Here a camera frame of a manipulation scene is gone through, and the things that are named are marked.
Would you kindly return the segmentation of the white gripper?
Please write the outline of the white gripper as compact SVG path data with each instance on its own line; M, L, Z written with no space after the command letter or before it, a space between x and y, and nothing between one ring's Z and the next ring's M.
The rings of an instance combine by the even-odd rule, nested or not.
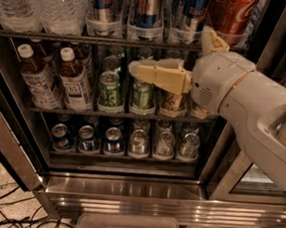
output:
M229 45L211 27L202 29L201 43L204 56L196 60L191 73L181 59L131 61L129 72L133 78L172 94L180 96L191 90L191 98L198 106L218 114L225 95L256 66L237 53L228 52Z

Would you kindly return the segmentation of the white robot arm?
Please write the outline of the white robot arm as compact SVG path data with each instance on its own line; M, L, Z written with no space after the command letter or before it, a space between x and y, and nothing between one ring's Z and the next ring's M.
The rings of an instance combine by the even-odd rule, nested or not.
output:
M210 27L201 37L203 56L187 71L180 59L130 62L130 74L176 95L189 93L202 111L231 123L237 143L286 191L286 89L231 52Z

